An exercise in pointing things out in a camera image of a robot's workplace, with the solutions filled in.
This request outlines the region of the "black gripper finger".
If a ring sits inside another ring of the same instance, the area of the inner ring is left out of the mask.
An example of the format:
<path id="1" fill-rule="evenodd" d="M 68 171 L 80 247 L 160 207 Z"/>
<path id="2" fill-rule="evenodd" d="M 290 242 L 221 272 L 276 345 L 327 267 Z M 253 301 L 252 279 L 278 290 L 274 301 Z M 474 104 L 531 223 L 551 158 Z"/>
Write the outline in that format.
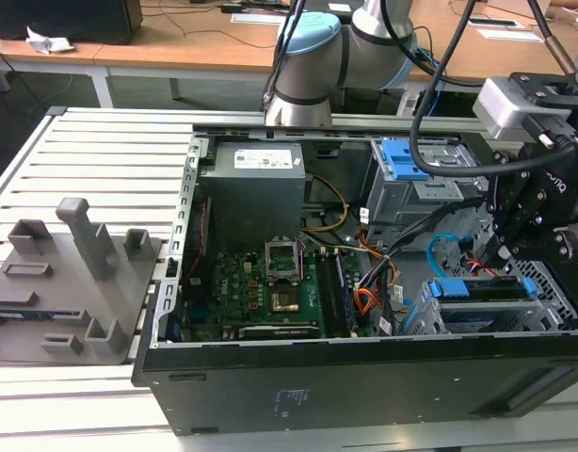
<path id="1" fill-rule="evenodd" d="M 526 207 L 494 216 L 494 265 L 513 258 L 522 261 L 574 262 L 578 237 L 569 230 L 549 226 L 543 215 Z"/>
<path id="2" fill-rule="evenodd" d="M 503 266 L 509 255 L 519 253 L 524 243 L 519 196 L 524 188 L 524 171 L 490 178 L 487 212 L 492 235 L 482 247 L 482 266 Z"/>

